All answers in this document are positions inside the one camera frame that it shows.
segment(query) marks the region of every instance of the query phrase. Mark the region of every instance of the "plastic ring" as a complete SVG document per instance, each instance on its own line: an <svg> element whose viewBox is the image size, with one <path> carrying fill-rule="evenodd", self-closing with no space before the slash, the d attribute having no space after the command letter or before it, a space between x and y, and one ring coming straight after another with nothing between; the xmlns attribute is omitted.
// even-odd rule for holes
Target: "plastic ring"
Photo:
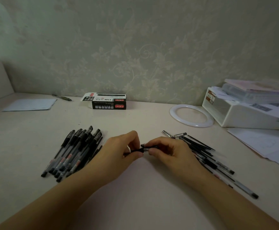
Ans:
<svg viewBox="0 0 279 230"><path fill-rule="evenodd" d="M207 117L207 121L205 121L204 123L193 123L193 122L189 122L186 121L184 119L181 119L177 114L176 114L176 110L179 108L190 108L190 109L194 109L197 110L201 113L203 113L206 117ZM214 119L213 117L206 111L196 107L196 106L192 106L192 105L185 105L185 104L180 104L180 105L176 105L173 106L170 110L169 110L170 115L177 121L179 121L180 123L183 123L185 125L188 126L192 126L192 127L211 127L214 123Z"/></svg>

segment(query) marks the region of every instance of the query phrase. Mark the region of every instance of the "pen box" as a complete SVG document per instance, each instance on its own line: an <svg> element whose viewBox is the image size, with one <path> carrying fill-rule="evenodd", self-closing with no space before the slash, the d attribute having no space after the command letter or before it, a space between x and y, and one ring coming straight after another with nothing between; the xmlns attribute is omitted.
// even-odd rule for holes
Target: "pen box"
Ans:
<svg viewBox="0 0 279 230"><path fill-rule="evenodd" d="M212 88L208 88L202 106L221 127L279 130L279 118L248 108L239 101L220 99Z"/></svg>
<svg viewBox="0 0 279 230"><path fill-rule="evenodd" d="M84 94L81 101L88 101L93 109L125 110L126 94L105 94L90 92Z"/></svg>

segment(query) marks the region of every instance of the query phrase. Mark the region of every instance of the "pile of pens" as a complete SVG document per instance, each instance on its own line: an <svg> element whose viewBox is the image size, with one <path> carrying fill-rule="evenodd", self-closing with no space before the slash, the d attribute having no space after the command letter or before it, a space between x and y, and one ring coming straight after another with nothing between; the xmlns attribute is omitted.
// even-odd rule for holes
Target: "pile of pens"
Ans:
<svg viewBox="0 0 279 230"><path fill-rule="evenodd" d="M91 134L92 130L92 126L87 130L81 128L76 133L72 130L41 176L44 178L50 173L57 182L61 182L89 163L102 148L97 149L103 139L99 129L94 134Z"/></svg>
<svg viewBox="0 0 279 230"><path fill-rule="evenodd" d="M220 179L222 182L233 188L232 185L230 185L226 180L221 178L216 171L221 172L224 176L226 176L234 185L239 187L241 190L249 194L254 199L258 199L259 196L255 194L252 190L247 188L245 185L237 181L234 177L231 176L231 174L234 174L234 171L222 164L221 162L215 160L213 158L212 153L215 152L215 150L206 144L200 142L199 140L193 138L192 136L188 135L186 132L177 134L177 135L171 135L166 131L163 131L164 134L171 138L179 138L182 139L184 142L186 142L189 146L189 148L192 150L192 152L195 154L197 160L200 162L200 164L205 167L210 173L212 173L215 177Z"/></svg>

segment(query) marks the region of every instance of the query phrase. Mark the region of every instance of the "floral wallpaper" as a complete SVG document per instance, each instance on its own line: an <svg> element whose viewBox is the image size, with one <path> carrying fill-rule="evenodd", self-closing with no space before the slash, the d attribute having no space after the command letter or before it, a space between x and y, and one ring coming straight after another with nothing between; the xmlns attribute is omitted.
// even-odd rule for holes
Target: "floral wallpaper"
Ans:
<svg viewBox="0 0 279 230"><path fill-rule="evenodd" d="M0 0L0 59L17 92L201 104L279 79L279 0Z"/></svg>

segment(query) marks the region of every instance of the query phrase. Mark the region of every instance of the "desk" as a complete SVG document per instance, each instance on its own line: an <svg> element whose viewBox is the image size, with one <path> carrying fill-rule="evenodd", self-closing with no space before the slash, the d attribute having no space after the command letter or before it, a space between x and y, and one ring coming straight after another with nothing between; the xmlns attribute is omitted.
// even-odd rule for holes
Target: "desk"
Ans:
<svg viewBox="0 0 279 230"><path fill-rule="evenodd" d="M171 104L127 102L127 110L93 110L58 99L50 110L1 112L19 98L53 98L15 93L0 99L0 222L56 185L40 175L72 129L100 128L104 139L136 130L141 143L187 132L218 150L217 158L260 197L238 192L279 221L279 165L260 158L216 122L209 128L183 125L169 115ZM181 110L198 121L201 113ZM79 209L73 229L224 229L216 212L191 188L177 181L148 154L114 182L90 197Z"/></svg>

